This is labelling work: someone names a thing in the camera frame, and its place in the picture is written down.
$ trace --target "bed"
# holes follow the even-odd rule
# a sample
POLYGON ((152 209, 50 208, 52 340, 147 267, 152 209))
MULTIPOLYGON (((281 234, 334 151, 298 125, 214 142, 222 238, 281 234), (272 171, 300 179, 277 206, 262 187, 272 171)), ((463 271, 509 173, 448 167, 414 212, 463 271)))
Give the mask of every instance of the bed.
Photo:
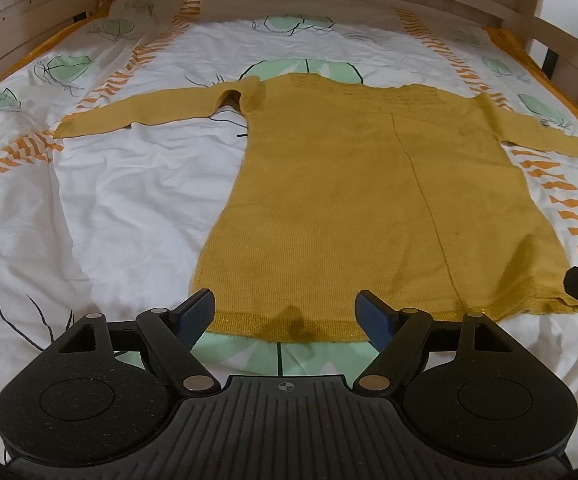
MULTIPOLYGON (((208 119, 56 139, 64 116, 160 89, 315 72, 487 92, 578 136, 578 106, 525 51, 536 38, 578 72, 578 40, 534 17, 538 1, 0 0, 0 389, 88 312, 133 319, 188 297, 247 146, 245 119, 228 105, 208 119)), ((578 266, 578 158, 505 150, 578 266)), ((578 314, 501 324, 578 402, 578 314)), ((194 354, 221 381, 352 381, 375 351, 207 333, 194 354)), ((141 365, 134 354, 118 359, 141 365)), ((435 354, 428 366, 450 359, 435 354)), ((578 426, 567 454, 578 466, 578 426)))

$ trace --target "vertical seam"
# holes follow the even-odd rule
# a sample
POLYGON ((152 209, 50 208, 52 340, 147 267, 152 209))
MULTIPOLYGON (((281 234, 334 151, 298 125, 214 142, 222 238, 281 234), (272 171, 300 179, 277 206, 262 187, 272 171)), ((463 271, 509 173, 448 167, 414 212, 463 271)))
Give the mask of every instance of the vertical seam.
POLYGON ((400 148, 402 149, 402 153, 405 154, 405 156, 407 157, 407 160, 409 161, 409 166, 411 167, 411 173, 413 173, 413 177, 416 179, 416 185, 418 186, 418 190, 420 191, 420 195, 422 196, 422 199, 425 201, 425 205, 427 206, 427 211, 429 212, 429 218, 431 218, 431 223, 434 226, 435 238, 438 240, 438 246, 440 247, 440 252, 442 253, 442 259, 444 260, 444 266, 447 270, 447 275, 449 276, 449 282, 451 283, 451 286, 453 287, 453 291, 455 292, 455 295, 458 298, 458 301, 460 301, 460 304, 462 305, 463 311, 467 312, 468 311, 467 306, 464 303, 464 301, 462 300, 460 294, 458 293, 458 288, 456 287, 454 279, 453 279, 453 275, 451 274, 451 269, 449 267, 447 255, 444 252, 444 247, 442 246, 442 241, 440 240, 440 233, 438 232, 438 227, 435 224, 434 215, 431 213, 431 206, 429 205, 429 201, 427 200, 427 197, 425 196, 425 193, 422 190, 422 186, 420 185, 420 180, 418 179, 418 173, 416 173, 416 167, 413 164, 413 160, 411 159, 411 156, 407 153, 407 150, 405 149, 404 144, 402 144, 402 141, 400 140, 400 136, 398 135, 398 131, 396 129, 396 118, 393 116, 393 114, 391 114, 391 124, 393 125, 393 133, 395 134, 396 139, 398 140, 398 143, 400 144, 400 148))

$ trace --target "orange fabric edge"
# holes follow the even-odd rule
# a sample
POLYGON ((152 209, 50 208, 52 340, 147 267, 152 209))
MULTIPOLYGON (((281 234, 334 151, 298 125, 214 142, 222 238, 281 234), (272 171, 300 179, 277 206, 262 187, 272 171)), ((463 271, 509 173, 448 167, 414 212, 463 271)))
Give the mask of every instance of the orange fabric edge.
POLYGON ((496 27, 482 27, 488 33, 491 41, 498 47, 504 50, 509 56, 513 57, 531 75, 533 75, 538 82, 544 86, 549 92, 557 97, 568 110, 578 119, 578 105, 571 102, 565 95, 547 78, 546 74, 540 69, 536 62, 531 59, 529 54, 523 49, 520 41, 515 37, 514 33, 504 28, 496 27))
POLYGON ((26 67, 29 63, 31 63, 36 58, 42 56, 49 52, 53 47, 55 47, 58 43, 63 41, 67 36, 74 33, 83 25, 87 25, 87 23, 92 22, 93 20, 98 20, 99 18, 104 18, 109 13, 109 7, 111 4, 116 0, 98 0, 99 9, 92 14, 88 18, 84 20, 80 20, 79 22, 72 23, 71 25, 67 25, 62 30, 59 30, 55 33, 51 38, 43 41, 40 45, 38 45, 34 50, 32 50, 29 54, 23 57, 21 60, 17 61, 12 67, 10 67, 7 72, 5 72, 2 77, 0 78, 0 83, 5 81, 10 75, 14 72, 17 72, 21 68, 26 67))

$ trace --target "yellow sweater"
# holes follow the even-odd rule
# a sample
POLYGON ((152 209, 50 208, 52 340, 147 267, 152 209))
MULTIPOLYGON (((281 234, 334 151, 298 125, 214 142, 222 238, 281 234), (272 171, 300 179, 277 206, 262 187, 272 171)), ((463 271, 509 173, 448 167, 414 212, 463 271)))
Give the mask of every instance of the yellow sweater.
POLYGON ((68 116, 56 136, 207 117, 234 93, 247 151, 192 285, 216 296, 215 332, 363 340, 362 289, 440 320, 578 311, 564 251, 500 145, 578 156, 578 137, 484 93, 252 77, 130 97, 68 116))

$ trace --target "white bedspread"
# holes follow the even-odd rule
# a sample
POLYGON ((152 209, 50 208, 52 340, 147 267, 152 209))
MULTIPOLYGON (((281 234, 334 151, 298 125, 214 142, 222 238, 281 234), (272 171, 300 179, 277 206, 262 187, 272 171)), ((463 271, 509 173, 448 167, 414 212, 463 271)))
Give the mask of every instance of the white bedspread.
MULTIPOLYGON (((73 316, 133 319, 189 295, 247 140, 244 118, 228 107, 211 119, 64 141, 42 132, 68 113, 141 92, 306 70, 467 97, 487 88, 503 105, 578 136, 578 120, 478 27, 336 0, 118 0, 108 18, 0 83, 0 389, 73 316)), ((578 159, 507 150, 578 265, 578 159)), ((578 401, 578 314, 520 315, 502 325, 578 401)), ((275 373, 275 350, 208 335, 195 351, 224 380, 275 373)), ((352 377, 373 351, 285 345, 283 355, 285 372, 352 377)), ((578 426, 567 451, 578 466, 578 426)), ((2 452, 0 441, 0 461, 2 452)))

